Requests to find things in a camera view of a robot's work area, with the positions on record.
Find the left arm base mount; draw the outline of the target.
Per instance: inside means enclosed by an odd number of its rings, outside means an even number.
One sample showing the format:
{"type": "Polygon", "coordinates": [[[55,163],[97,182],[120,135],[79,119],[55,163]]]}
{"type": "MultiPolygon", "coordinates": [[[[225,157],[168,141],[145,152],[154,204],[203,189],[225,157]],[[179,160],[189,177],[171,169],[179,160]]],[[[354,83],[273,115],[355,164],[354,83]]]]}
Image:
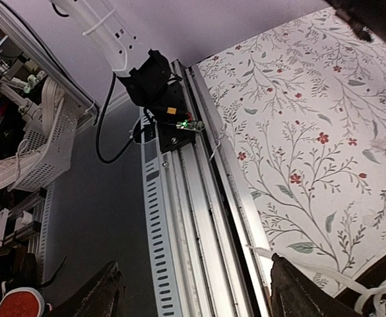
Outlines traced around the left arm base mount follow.
{"type": "Polygon", "coordinates": [[[173,73],[169,61],[158,50],[149,50],[148,59],[138,69],[118,80],[157,129],[161,153],[194,143],[196,134],[204,130],[204,123],[194,120],[187,109],[183,79],[173,73]]]}

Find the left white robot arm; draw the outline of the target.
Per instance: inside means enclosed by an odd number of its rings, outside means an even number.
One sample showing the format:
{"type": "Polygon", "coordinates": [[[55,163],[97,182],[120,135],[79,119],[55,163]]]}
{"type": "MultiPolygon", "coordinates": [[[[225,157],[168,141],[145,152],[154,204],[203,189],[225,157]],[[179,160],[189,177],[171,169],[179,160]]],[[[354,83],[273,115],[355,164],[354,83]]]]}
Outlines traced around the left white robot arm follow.
{"type": "MultiPolygon", "coordinates": [[[[386,1],[327,1],[335,15],[345,22],[361,41],[372,42],[377,36],[386,43],[386,1]]],[[[158,51],[141,43],[123,23],[109,1],[52,1],[82,27],[82,35],[102,50],[117,77],[158,65],[168,70],[168,60],[158,51]]]]}

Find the black canvas sneaker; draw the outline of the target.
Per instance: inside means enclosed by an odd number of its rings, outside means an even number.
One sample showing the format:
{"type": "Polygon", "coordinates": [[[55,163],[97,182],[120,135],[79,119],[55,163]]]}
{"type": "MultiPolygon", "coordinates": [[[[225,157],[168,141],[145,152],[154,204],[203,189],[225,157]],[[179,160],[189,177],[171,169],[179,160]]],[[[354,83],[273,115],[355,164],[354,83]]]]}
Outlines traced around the black canvas sneaker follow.
{"type": "Polygon", "coordinates": [[[296,258],[289,257],[286,259],[294,265],[298,265],[310,271],[320,273],[321,275],[326,275],[327,277],[334,279],[336,282],[339,282],[341,285],[344,285],[345,287],[357,292],[360,295],[354,305],[354,310],[357,313],[362,313],[362,309],[366,301],[370,297],[373,297],[373,306],[375,312],[372,313],[371,316],[386,316],[386,301],[382,299],[382,296],[386,295],[386,280],[384,280],[380,286],[368,289],[359,282],[331,268],[315,264],[308,264],[296,258]]]}

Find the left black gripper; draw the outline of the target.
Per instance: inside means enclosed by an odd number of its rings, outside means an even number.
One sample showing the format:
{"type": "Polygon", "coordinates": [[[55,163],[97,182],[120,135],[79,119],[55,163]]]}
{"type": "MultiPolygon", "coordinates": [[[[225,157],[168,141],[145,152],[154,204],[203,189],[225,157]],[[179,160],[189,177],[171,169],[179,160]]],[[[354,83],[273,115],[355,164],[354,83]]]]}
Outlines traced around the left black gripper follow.
{"type": "Polygon", "coordinates": [[[372,34],[386,43],[386,1],[326,0],[338,18],[343,20],[357,38],[372,42],[372,34]]]}

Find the floral patterned table mat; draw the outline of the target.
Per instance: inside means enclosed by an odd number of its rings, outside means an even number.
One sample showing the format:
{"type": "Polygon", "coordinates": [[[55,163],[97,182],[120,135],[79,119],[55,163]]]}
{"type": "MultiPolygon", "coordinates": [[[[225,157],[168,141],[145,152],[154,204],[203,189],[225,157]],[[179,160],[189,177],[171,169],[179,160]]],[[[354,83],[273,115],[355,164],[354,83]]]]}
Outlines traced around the floral patterned table mat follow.
{"type": "Polygon", "coordinates": [[[357,279],[386,254],[386,44],[328,8],[202,60],[279,253],[357,279]]]}

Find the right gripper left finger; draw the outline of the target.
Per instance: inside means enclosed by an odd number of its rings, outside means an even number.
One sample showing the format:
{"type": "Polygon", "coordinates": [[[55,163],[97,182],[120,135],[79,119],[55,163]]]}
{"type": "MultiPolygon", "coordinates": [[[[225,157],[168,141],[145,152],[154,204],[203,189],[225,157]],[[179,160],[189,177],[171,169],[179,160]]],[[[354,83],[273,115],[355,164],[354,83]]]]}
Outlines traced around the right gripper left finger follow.
{"type": "Polygon", "coordinates": [[[108,262],[73,296],[52,310],[57,317],[117,316],[125,296],[123,276],[116,261],[108,262]]]}

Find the red soled shoe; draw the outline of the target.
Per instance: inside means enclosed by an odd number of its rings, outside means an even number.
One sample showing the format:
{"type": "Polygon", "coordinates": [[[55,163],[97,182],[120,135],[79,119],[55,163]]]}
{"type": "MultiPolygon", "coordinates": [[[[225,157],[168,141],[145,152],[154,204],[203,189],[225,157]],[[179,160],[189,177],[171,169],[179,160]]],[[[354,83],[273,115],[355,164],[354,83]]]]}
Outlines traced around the red soled shoe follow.
{"type": "Polygon", "coordinates": [[[43,296],[35,289],[21,287],[8,292],[0,302],[0,317],[39,317],[45,311],[43,296]]]}

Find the white perforated plastic basket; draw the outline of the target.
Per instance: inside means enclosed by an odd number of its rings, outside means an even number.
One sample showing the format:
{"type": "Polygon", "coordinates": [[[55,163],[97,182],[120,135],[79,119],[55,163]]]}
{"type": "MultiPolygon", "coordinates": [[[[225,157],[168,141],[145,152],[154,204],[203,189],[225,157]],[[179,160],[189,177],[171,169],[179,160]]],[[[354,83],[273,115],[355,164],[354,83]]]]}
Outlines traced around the white perforated plastic basket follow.
{"type": "Polygon", "coordinates": [[[33,192],[68,171],[76,128],[77,103],[69,96],[59,103],[48,135],[43,134],[42,115],[37,113],[18,146],[15,180],[7,189],[33,192]]]}

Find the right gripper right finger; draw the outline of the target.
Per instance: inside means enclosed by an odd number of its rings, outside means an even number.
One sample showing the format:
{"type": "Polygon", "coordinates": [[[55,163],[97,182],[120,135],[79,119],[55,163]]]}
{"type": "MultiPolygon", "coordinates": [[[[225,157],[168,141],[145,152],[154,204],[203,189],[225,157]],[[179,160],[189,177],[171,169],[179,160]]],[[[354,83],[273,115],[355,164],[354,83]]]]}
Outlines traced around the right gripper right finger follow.
{"type": "Polygon", "coordinates": [[[272,261],[271,310],[273,316],[359,315],[322,291],[286,258],[274,254],[272,261]]]}

